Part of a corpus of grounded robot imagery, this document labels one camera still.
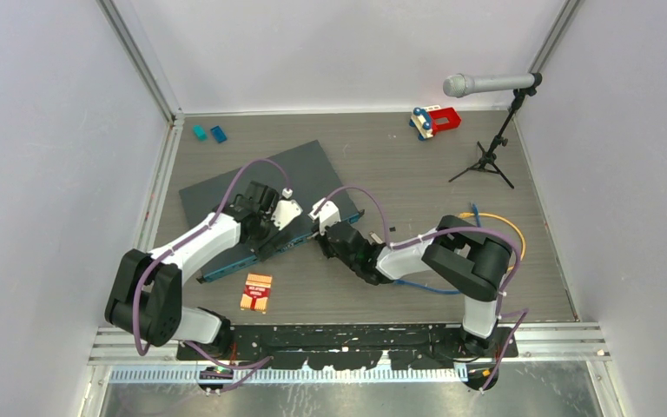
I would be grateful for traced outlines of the dark network switch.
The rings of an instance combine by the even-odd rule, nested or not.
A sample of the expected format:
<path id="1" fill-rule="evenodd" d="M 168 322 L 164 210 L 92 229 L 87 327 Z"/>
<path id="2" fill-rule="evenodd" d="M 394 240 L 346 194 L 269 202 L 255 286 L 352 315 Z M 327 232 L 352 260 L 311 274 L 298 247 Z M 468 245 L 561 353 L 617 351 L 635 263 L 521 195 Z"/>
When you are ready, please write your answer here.
<path id="1" fill-rule="evenodd" d="M 309 242 L 313 236 L 314 225 L 307 214 L 317 201 L 341 187 L 343 183 L 317 141 L 304 143 L 270 156 L 269 159 L 279 164 L 288 174 L 293 185 L 293 198 L 304 209 L 303 214 L 288 227 L 289 240 L 279 251 L 283 253 Z M 190 226 L 204 220 L 212 209 L 218 206 L 237 172 L 238 170 L 234 169 L 180 190 L 182 206 Z M 252 181 L 277 190 L 286 184 L 284 176 L 277 168 L 266 162 L 257 162 L 240 177 L 228 201 L 232 202 L 236 195 L 246 191 Z M 258 262 L 258 257 L 250 249 L 239 245 L 224 251 L 204 265 L 197 281 L 200 283 L 217 281 Z"/>

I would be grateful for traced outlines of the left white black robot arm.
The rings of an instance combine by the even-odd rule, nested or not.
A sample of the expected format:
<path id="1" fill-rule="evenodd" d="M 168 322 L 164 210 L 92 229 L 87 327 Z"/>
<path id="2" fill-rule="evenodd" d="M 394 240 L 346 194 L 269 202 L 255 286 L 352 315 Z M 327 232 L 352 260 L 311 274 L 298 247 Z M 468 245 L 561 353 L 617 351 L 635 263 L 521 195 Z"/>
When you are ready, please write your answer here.
<path id="1" fill-rule="evenodd" d="M 206 308 L 183 304 L 188 279 L 218 255 L 245 246 L 260 259 L 287 241 L 301 215 L 293 191 L 259 182 L 225 195 L 201 222 L 172 242 L 149 252 L 131 249 L 120 260 L 105 308 L 105 320 L 135 337 L 140 354 L 168 341 L 192 341 L 210 359 L 232 346 L 228 320 Z"/>

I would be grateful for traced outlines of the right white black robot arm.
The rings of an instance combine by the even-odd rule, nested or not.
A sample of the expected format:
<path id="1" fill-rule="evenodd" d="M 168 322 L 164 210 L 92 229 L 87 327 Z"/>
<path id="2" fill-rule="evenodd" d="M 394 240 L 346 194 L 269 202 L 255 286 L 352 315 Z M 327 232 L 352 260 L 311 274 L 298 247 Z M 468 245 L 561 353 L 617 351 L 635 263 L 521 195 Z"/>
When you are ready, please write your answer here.
<path id="1" fill-rule="evenodd" d="M 325 257 L 370 285 L 434 272 L 465 297 L 462 348 L 479 357 L 495 346 L 502 292 L 514 275 L 508 268 L 521 262 L 522 248 L 506 235 L 445 215 L 425 235 L 403 242 L 372 242 L 347 222 L 326 225 L 315 240 Z"/>

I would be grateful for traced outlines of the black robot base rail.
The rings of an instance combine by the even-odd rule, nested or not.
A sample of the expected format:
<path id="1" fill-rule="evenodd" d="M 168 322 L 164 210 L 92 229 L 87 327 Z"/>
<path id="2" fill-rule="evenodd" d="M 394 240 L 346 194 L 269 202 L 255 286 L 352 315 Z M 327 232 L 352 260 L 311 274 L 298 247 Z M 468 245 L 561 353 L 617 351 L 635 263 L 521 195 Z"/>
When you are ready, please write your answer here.
<path id="1" fill-rule="evenodd" d="M 516 342 L 505 341 L 510 331 L 497 328 L 481 355 L 467 351 L 459 325 L 446 324 L 239 325 L 224 328 L 218 341 L 199 348 L 241 365 L 268 357 L 265 367 L 276 370 L 369 370 L 383 360 L 393 370 L 445 369 L 454 361 L 518 357 Z"/>

